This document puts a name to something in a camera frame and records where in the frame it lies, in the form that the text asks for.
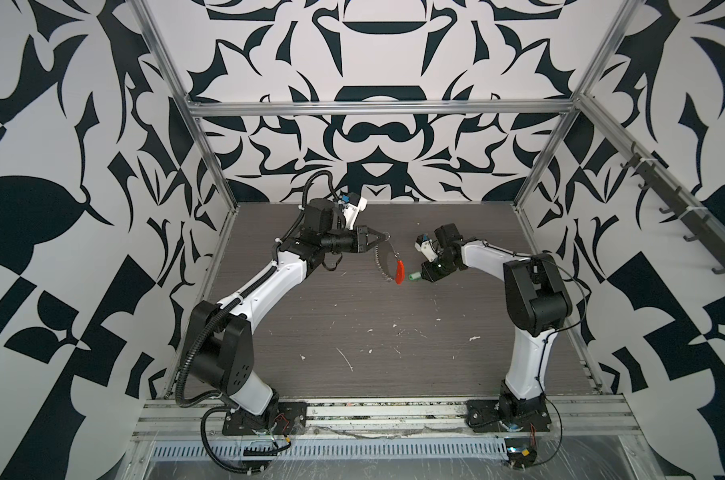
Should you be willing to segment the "silver keyring with red tag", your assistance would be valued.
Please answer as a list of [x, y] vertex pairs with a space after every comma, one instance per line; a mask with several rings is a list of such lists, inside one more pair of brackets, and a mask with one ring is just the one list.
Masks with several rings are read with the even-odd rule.
[[376, 266], [386, 281], [401, 285], [405, 278], [404, 263], [391, 240], [388, 241], [389, 248], [385, 255], [376, 255], [374, 253]]

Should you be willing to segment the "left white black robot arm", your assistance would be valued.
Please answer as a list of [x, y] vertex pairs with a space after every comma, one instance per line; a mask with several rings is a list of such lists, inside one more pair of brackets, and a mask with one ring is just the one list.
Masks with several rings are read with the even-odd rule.
[[334, 269], [326, 264], [328, 254], [366, 253], [388, 240], [386, 233], [356, 223], [366, 206], [353, 193], [302, 204], [288, 232], [274, 240], [264, 269], [224, 299], [192, 309], [174, 381], [177, 406], [217, 399], [254, 417], [272, 414], [278, 394], [254, 372], [254, 332], [316, 269]]

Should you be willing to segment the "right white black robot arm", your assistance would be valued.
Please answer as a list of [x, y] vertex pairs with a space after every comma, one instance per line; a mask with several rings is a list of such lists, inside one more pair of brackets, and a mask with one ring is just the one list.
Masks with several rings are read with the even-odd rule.
[[564, 328], [573, 305], [561, 271], [549, 254], [522, 254], [481, 239], [465, 239], [453, 224], [414, 242], [425, 257], [419, 277], [431, 283], [475, 269], [504, 284], [507, 316], [514, 325], [512, 358], [504, 386], [517, 400], [544, 394], [550, 344]]

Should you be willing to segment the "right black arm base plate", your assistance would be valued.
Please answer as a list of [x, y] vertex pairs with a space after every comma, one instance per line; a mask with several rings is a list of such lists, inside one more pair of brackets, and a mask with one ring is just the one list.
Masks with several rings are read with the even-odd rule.
[[545, 398], [518, 400], [504, 395], [498, 400], [468, 400], [465, 423], [475, 433], [548, 432], [551, 416]]

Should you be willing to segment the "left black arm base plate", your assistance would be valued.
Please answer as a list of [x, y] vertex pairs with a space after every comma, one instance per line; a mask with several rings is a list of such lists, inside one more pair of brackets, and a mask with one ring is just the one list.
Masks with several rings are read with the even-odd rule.
[[308, 416], [308, 404], [300, 401], [272, 402], [260, 415], [238, 408], [230, 410], [224, 417], [222, 434], [224, 436], [290, 435], [306, 427], [306, 416]]

